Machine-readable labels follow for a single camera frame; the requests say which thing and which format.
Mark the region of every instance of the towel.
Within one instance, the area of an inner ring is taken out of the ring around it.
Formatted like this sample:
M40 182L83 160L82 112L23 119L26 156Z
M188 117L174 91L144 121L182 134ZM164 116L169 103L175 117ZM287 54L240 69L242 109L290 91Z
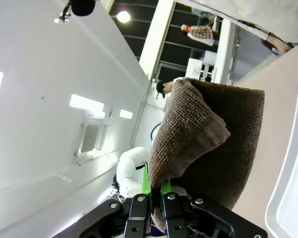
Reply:
M173 178L192 197L232 209L253 165L264 97L261 90L178 80L150 152L152 188ZM158 207L152 218L164 231Z

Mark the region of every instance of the plastic tray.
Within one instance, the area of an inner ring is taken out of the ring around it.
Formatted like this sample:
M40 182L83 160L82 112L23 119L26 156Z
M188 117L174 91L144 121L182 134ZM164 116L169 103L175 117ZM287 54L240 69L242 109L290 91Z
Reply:
M265 215L276 238L298 238L298 98L286 157Z

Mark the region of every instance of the cable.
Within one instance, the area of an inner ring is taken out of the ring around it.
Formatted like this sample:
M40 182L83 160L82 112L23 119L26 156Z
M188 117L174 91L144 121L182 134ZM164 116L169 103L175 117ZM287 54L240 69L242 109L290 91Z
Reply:
M156 126L152 129L151 134L150 134L151 141L153 140L153 138L152 138L152 134L153 134L154 130L155 130L158 126L160 126L160 125L161 125L161 123L159 123L158 125L156 125Z

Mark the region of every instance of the table surface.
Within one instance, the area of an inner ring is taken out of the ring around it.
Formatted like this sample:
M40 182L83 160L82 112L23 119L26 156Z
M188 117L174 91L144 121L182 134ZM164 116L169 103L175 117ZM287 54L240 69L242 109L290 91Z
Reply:
M267 230L265 211L286 155L295 116L298 46L237 86L264 90L265 108L254 165L234 212Z

